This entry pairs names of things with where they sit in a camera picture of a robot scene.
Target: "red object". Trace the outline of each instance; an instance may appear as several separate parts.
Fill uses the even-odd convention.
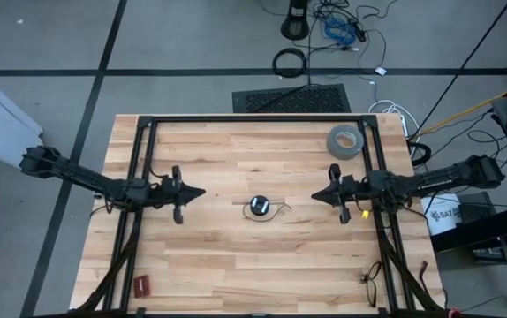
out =
[[[133,279],[133,293],[136,298],[149,296],[149,277],[148,275],[138,276]]]

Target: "white cable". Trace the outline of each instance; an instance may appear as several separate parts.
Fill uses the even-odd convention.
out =
[[[401,113],[401,110],[412,120],[412,123],[414,124],[414,126],[416,127],[416,129],[418,130],[419,129],[419,123],[417,123],[416,119],[414,119],[414,116],[411,114],[411,112],[409,112],[408,110],[405,109],[405,107],[401,106],[401,105],[398,105],[398,104],[395,104],[393,101],[390,101],[390,100],[381,100],[379,102],[374,102],[373,104],[371,104],[371,106],[369,106],[369,110],[367,110],[367,112],[370,112],[372,113],[374,108],[376,106],[378,106],[379,104],[382,104],[382,103],[388,103],[389,104],[389,107],[387,107],[386,109],[382,110],[382,113],[384,114],[392,114],[392,113],[397,113],[401,116],[405,116],[403,113]],[[413,148],[412,151],[411,151],[411,158],[414,157],[414,153],[416,152],[416,148]]]

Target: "roll of duct tape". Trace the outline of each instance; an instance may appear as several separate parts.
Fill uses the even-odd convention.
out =
[[[339,160],[349,160],[358,155],[364,146],[363,136],[352,125],[338,125],[330,131],[326,148]]]

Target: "black metal frame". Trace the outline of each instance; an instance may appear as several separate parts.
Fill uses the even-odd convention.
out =
[[[155,146],[155,133],[157,130],[157,126],[160,123],[168,123],[168,122],[354,122],[357,124],[359,131],[363,134],[364,140],[366,141],[365,147],[363,147],[362,155],[364,159],[364,163],[366,166],[367,173],[371,171],[374,167],[372,165],[369,143],[367,142],[367,128],[370,129],[372,133],[372,138],[374,141],[375,152],[377,156],[378,167],[377,169],[385,170],[387,169],[385,158],[383,155],[381,137],[379,134],[379,127],[377,123],[377,118],[375,115],[278,115],[278,116],[183,116],[183,117],[152,117],[152,116],[143,116],[138,120],[137,131],[134,138],[132,156],[128,171],[128,178],[133,178],[135,176],[137,170],[137,163],[140,154],[140,144],[143,138],[143,131],[147,127],[149,128],[149,136],[148,136],[148,145],[146,148],[146,154],[144,159],[142,178],[148,179],[149,172],[151,171],[151,163],[152,163],[152,154],[154,152]],[[393,246],[389,240],[387,239],[387,235],[384,230],[384,224],[382,220],[381,210],[377,207],[376,202],[372,202],[374,206],[374,217],[375,217],[375,229],[377,232],[377,241],[381,251],[381,261],[384,266],[383,273],[385,277],[385,287],[387,290],[387,299],[389,301],[390,312],[391,314],[387,314],[387,310],[385,308],[378,308],[378,314],[331,314],[327,316],[342,316],[342,317],[361,317],[361,318],[372,318],[372,317],[445,317],[447,316],[447,311],[438,306],[428,295],[427,291],[422,290],[420,284],[414,278],[412,273],[406,267],[405,264],[405,252],[403,249],[403,241],[401,238],[400,230],[398,228],[398,221],[396,215],[390,215],[390,228],[392,232],[392,238],[394,245]],[[125,269],[125,278],[123,282],[122,288],[122,296],[120,299],[120,308],[111,309],[113,292],[114,292],[114,281],[117,279],[116,271],[111,271],[106,277],[111,279],[112,282],[108,286],[108,290],[104,295],[104,301],[102,303],[102,311],[92,311],[88,309],[88,311],[83,311],[82,308],[80,311],[73,311],[66,315],[51,315],[46,317],[65,317],[65,316],[75,316],[75,317],[167,317],[167,316],[175,316],[177,318],[208,318],[214,317],[213,315],[208,314],[145,314],[145,308],[140,308],[137,314],[127,314],[128,302],[130,299],[130,294],[132,290],[132,279],[133,272],[135,270],[135,260],[137,254],[137,245],[140,235],[140,227],[142,223],[142,215],[143,209],[135,211],[135,217],[132,224],[132,234],[129,239],[129,244],[126,246],[122,246],[122,242],[124,241],[125,236],[125,227],[127,225],[128,220],[127,211],[121,211],[120,218],[118,220],[117,226],[117,235],[114,243],[114,250],[112,253],[111,260],[111,268],[118,269],[122,267],[123,261],[127,259],[127,265]],[[397,271],[400,274],[403,293],[405,295],[405,303],[406,309],[399,309],[397,304],[397,291],[395,290],[395,284],[393,281],[393,273],[391,268],[391,263],[396,267]],[[414,298],[416,298],[425,311],[417,311],[414,305]],[[252,317],[256,316],[256,314],[218,314],[216,317],[223,316],[224,318],[233,318],[233,317]],[[273,317],[316,317],[318,315],[310,315],[310,314],[291,314],[291,315],[274,315]],[[482,317],[478,315],[470,315],[470,314],[462,314],[462,317]]]
[[[507,210],[496,213],[487,193],[483,193],[491,216],[434,235],[432,246],[437,253],[469,246],[474,249],[502,247],[507,260]]]

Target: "wooden table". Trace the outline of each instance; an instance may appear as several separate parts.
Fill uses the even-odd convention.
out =
[[[137,115],[117,116],[103,174],[126,177],[137,120]],[[388,169],[413,174],[397,115],[378,115],[378,121]],[[310,198],[328,185],[331,163],[338,163],[343,175],[365,176],[361,155],[338,161],[328,153],[325,139],[335,125],[159,124],[155,173],[170,173],[178,164],[183,180],[207,193],[183,208],[183,225],[173,223],[169,207],[145,210],[134,276],[149,275],[152,295],[132,295],[130,312],[145,307],[148,313],[377,313],[360,283],[362,273],[380,260],[373,217],[362,219],[348,204],[352,220],[342,225],[336,208]],[[373,144],[371,133],[367,136]],[[148,137],[143,140],[145,149]],[[376,167],[373,148],[371,153]],[[140,170],[143,154],[141,150]],[[245,219],[242,208],[256,194],[272,201],[270,214],[284,203],[291,209],[283,208],[267,223]],[[95,202],[95,208],[101,205]],[[361,205],[369,208],[368,202]],[[420,210],[419,201],[414,208]],[[83,303],[107,272],[117,220],[117,211],[109,215],[103,209],[92,217],[71,307]],[[428,262],[424,278],[442,306],[442,285],[424,219],[401,210],[398,220],[409,269],[418,276],[421,263]],[[398,304],[404,307],[394,273]],[[113,307],[118,306],[123,278],[121,272]],[[375,282],[378,306],[388,307],[382,273]]]

